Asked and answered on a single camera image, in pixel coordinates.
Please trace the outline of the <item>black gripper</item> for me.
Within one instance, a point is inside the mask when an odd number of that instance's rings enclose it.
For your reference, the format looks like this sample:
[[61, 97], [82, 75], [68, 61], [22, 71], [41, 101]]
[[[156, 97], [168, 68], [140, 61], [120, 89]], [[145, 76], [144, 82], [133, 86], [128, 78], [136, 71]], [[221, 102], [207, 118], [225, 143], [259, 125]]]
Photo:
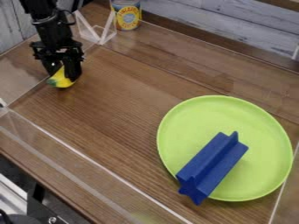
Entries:
[[81, 43], [72, 39], [70, 26], [76, 21], [58, 17], [33, 19], [40, 40], [30, 43], [33, 57], [41, 61], [49, 76], [53, 76], [64, 65], [64, 76], [74, 81], [81, 75]]

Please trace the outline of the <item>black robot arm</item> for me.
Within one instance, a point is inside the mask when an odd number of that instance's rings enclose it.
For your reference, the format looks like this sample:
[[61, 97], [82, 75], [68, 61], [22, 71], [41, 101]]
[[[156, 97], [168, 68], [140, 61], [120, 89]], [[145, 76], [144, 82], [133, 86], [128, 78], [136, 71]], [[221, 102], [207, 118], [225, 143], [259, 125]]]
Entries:
[[68, 10], [57, 7], [57, 0], [18, 0], [24, 13], [32, 18], [32, 25], [40, 40], [29, 44], [33, 57], [53, 76], [64, 69], [64, 77], [74, 81], [81, 75], [84, 60], [82, 44], [72, 38], [70, 26], [76, 21], [66, 18]]

